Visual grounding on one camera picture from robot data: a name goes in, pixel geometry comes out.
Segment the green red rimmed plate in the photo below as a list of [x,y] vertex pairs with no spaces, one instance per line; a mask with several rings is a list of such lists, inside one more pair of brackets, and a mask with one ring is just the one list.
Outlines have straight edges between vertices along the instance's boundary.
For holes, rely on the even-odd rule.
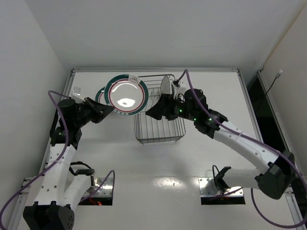
[[114,113],[133,116],[146,107],[149,100],[149,90],[141,78],[121,74],[107,83],[104,99],[107,105],[114,108]]
[[104,98],[104,92],[105,92],[105,87],[101,88],[101,89],[96,93],[95,101],[96,101],[97,103],[106,104],[105,98]]

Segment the white plate with blue rim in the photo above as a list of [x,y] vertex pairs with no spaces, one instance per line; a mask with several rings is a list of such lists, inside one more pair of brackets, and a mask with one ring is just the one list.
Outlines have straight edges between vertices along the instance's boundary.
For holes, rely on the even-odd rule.
[[172,94],[171,81],[168,76],[164,76],[161,81],[160,94]]

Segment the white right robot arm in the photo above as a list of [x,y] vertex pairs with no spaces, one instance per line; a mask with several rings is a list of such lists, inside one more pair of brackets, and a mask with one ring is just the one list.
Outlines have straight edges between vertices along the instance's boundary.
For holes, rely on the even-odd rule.
[[294,155],[285,150],[275,150],[237,129],[227,117],[208,108],[202,90],[187,90],[184,99],[171,94],[161,94],[158,102],[146,111],[146,115],[160,120],[178,117],[190,120],[202,134],[219,141],[243,156],[255,169],[222,168],[208,181],[206,190],[210,195],[221,195],[232,187],[258,189],[272,199],[280,199],[295,178]]

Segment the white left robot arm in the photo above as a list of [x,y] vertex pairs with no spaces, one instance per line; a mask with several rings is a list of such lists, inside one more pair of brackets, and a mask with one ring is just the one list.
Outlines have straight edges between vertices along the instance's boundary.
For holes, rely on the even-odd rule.
[[50,149],[43,182],[31,206],[26,206],[23,218],[31,230],[71,230],[74,212],[85,192],[94,186],[94,169],[74,172],[72,183],[66,181],[71,162],[82,136],[81,128],[89,122],[98,124],[113,107],[90,98],[76,102],[61,100],[56,107],[50,129]]

